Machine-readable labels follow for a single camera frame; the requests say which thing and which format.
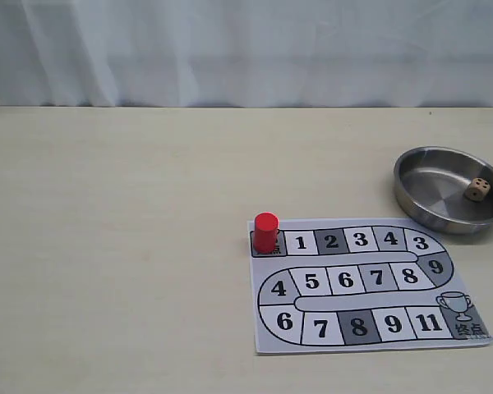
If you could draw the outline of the white curtain backdrop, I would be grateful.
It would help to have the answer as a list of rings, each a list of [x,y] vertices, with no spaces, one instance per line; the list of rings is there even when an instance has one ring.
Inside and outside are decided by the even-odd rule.
[[[493,107],[493,1],[0,1],[0,106]]]

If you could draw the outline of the wooden die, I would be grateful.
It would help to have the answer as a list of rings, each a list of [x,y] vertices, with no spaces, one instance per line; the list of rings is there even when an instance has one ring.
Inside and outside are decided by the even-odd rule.
[[[463,195],[473,202],[482,202],[491,190],[489,181],[483,178],[473,178]]]

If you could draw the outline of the round stainless steel tray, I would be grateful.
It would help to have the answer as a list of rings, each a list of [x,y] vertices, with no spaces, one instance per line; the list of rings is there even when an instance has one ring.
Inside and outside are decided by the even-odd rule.
[[[477,177],[491,184],[482,202],[463,195]],[[493,167],[470,153],[440,146],[402,153],[394,164],[394,195],[410,218],[433,231],[470,235],[493,226]]]

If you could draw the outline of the paper game board sheet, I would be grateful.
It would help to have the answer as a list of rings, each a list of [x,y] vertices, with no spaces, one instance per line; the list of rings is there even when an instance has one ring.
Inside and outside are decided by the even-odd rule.
[[[251,252],[260,354],[489,345],[448,250],[405,218],[280,220]]]

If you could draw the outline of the red cylinder game piece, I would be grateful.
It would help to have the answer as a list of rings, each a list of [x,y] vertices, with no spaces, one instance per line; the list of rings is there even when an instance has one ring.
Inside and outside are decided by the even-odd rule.
[[[271,212],[259,213],[254,220],[253,247],[262,254],[271,253],[277,243],[279,219]]]

